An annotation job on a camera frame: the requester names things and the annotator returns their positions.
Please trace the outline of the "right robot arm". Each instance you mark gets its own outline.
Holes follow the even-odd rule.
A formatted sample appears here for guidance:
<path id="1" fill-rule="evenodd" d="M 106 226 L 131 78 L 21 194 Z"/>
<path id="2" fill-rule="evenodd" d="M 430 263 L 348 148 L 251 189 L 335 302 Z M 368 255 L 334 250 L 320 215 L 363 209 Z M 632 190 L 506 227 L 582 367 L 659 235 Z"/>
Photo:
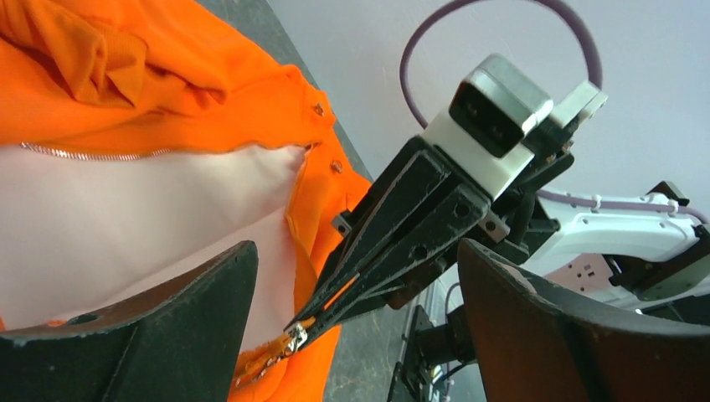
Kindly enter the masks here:
<path id="1" fill-rule="evenodd" d="M 353 318 L 404 307 L 456 263 L 464 238 L 516 265 L 601 255 L 611 265 L 608 276 L 566 286 L 615 307 L 652 306 L 709 289 L 709 222 L 679 200 L 660 192 L 571 196 L 528 185 L 492 199 L 420 136 L 332 223 L 342 238 L 286 329 L 289 353 Z"/>

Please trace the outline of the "orange zip jacket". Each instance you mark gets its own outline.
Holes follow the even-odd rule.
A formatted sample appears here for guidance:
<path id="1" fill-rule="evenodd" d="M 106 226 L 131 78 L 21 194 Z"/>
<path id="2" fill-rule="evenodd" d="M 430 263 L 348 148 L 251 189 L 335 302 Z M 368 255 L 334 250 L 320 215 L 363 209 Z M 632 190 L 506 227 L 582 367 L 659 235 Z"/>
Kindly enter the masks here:
<path id="1" fill-rule="evenodd" d="M 339 338 L 286 331 L 368 191 L 326 95 L 194 1 L 1 4 L 1 335 L 100 310 L 243 241 L 224 401 L 320 401 Z"/>

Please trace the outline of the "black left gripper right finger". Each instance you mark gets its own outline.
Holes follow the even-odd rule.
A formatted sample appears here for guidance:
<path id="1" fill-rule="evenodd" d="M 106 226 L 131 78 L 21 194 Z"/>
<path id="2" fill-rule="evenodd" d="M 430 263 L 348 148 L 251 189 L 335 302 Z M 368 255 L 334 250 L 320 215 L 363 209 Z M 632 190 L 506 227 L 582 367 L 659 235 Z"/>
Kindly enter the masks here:
<path id="1" fill-rule="evenodd" d="M 708 400 L 708 327 L 582 296 L 474 240 L 458 272 L 488 400 Z"/>

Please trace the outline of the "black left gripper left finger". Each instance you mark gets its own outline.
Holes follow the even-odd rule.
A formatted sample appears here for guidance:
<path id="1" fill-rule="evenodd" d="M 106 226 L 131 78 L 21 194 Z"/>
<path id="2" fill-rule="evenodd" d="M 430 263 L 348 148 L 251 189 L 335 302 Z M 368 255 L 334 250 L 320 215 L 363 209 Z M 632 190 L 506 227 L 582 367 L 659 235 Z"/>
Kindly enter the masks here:
<path id="1" fill-rule="evenodd" d="M 4 401 L 224 401 L 258 269 L 243 241 L 111 306 L 1 335 Z"/>

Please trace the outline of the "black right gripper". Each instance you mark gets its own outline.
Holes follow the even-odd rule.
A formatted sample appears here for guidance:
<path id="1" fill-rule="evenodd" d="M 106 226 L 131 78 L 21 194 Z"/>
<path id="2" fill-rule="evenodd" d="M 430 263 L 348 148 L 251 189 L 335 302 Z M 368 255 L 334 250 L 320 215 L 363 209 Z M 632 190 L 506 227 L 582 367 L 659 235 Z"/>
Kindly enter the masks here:
<path id="1" fill-rule="evenodd" d="M 515 263 L 528 260 L 540 246 L 534 235 L 557 228 L 535 216 L 541 187 L 573 160 L 562 150 L 492 200 L 438 147 L 409 139 L 354 210 L 337 216 L 343 238 L 292 319 L 302 326 L 301 346 L 353 318 L 410 302 L 456 263 L 463 238 Z"/>

